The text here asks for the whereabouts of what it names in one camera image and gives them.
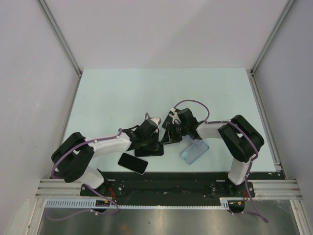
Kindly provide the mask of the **black phone case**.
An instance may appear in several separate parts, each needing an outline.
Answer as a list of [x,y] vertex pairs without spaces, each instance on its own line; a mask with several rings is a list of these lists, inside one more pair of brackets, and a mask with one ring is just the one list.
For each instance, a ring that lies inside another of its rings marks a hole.
[[136,157],[152,157],[152,156],[163,156],[164,155],[164,145],[159,145],[156,150],[147,150],[143,147],[136,149],[134,151]]

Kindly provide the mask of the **purple phone case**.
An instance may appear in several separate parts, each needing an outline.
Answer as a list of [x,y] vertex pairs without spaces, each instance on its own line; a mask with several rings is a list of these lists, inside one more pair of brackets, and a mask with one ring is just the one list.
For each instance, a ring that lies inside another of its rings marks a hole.
[[194,140],[194,139],[190,138],[189,136],[187,136],[186,139],[193,144],[199,144],[201,142],[201,140],[198,140],[198,139]]

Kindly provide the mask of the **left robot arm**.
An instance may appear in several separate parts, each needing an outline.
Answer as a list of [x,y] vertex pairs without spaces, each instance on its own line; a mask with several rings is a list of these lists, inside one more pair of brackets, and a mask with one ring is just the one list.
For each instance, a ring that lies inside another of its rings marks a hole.
[[152,150],[158,145],[159,117],[146,118],[141,125],[119,129],[111,137],[87,138],[80,132],[71,134],[52,154],[53,179],[63,179],[66,183],[78,181],[87,185],[96,195],[104,195],[108,183],[99,170],[89,166],[92,159],[114,152],[127,152],[141,147]]

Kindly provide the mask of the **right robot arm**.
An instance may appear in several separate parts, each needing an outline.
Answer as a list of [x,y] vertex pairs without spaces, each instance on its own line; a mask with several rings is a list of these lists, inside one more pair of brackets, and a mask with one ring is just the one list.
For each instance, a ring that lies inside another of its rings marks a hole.
[[230,196],[238,196],[243,191],[242,183],[248,178],[252,163],[265,144],[261,134],[242,115],[230,120],[198,121],[190,109],[172,108],[162,128],[165,130],[163,144],[180,142],[185,136],[192,140],[222,139],[233,157],[229,182],[225,184]]

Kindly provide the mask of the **green-edged black phone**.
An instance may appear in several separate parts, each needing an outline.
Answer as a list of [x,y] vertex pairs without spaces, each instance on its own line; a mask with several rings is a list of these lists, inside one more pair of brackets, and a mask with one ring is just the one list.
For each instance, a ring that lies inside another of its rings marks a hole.
[[163,129],[166,129],[166,126],[167,126],[167,124],[168,123],[172,123],[172,121],[173,121],[173,117],[172,117],[172,115],[170,114],[170,113],[168,113],[168,115],[167,115],[167,117],[165,118],[165,120],[164,120],[164,122],[162,123],[162,128]]

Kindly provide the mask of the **light blue phone case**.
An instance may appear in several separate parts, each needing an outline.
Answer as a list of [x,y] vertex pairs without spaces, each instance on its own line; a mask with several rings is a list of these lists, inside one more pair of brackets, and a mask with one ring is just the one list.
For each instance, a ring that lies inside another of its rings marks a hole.
[[209,145],[205,142],[200,141],[199,143],[193,143],[187,149],[185,149],[181,154],[180,158],[187,164],[192,165],[196,162],[203,154],[209,150]]

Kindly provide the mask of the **white-edged black phone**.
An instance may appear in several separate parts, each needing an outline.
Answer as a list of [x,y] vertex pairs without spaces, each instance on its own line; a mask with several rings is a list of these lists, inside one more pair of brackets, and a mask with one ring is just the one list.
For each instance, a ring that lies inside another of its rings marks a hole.
[[136,172],[137,174],[143,175],[148,166],[148,162],[127,153],[123,153],[118,161],[118,165]]

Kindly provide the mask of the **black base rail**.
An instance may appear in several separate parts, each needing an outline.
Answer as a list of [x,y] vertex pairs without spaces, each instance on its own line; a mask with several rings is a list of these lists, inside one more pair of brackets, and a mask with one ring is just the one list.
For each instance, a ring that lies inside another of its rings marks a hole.
[[104,177],[104,183],[96,187],[95,191],[115,197],[128,196],[135,192],[202,193],[212,197],[255,196],[251,182],[236,186],[225,172],[148,172],[143,175],[134,172],[101,172],[101,175]]

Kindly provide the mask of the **right aluminium frame post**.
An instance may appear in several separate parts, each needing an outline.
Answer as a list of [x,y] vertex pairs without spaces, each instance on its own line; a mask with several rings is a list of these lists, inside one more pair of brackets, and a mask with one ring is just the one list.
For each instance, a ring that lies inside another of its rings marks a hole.
[[282,29],[285,21],[287,20],[289,14],[291,13],[293,7],[297,3],[297,0],[288,0],[280,13],[276,23],[274,24],[273,29],[271,30],[264,46],[261,49],[256,61],[254,62],[252,68],[250,69],[251,75],[255,75],[256,71],[258,70],[259,66],[261,65],[262,61],[264,60],[265,56],[267,55],[270,47],[274,43],[274,40],[278,36],[280,30]]

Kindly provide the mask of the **aluminium frame post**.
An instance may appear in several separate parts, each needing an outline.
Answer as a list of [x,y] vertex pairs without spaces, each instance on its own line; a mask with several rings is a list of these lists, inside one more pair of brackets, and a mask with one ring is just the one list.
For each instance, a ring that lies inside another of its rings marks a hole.
[[81,78],[82,70],[80,69],[80,66],[78,65],[78,62],[75,59],[74,54],[72,53],[72,50],[70,49],[69,44],[66,41],[50,7],[48,6],[45,0],[36,0],[36,3],[38,4],[40,10],[42,11],[47,23],[49,24],[53,34],[55,35],[58,43],[60,44],[65,56],[69,60],[75,73],[78,75],[79,78]]
[[264,46],[261,49],[256,61],[254,62],[252,68],[250,69],[251,75],[255,75],[256,71],[258,70],[259,66],[261,65],[262,61],[264,60],[265,56],[267,55],[270,47],[274,43],[274,40],[278,36],[280,30],[282,29],[285,21],[287,20],[289,14],[291,13],[293,7],[297,3],[297,0],[288,0],[280,13],[276,23],[274,24],[273,29],[271,30]]

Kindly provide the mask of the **left aluminium frame post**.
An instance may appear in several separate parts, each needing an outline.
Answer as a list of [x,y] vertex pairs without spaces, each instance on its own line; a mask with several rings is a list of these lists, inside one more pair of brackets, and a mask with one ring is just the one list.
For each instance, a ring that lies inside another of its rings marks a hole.
[[66,41],[50,7],[48,6],[45,0],[36,0],[36,3],[38,4],[40,10],[42,11],[47,23],[49,24],[53,34],[55,35],[58,43],[60,44],[65,56],[69,60],[75,73],[78,75],[79,78],[81,78],[82,70],[80,69],[80,66],[78,65],[78,62],[75,59],[74,54],[72,53],[72,50],[70,49],[69,44]]

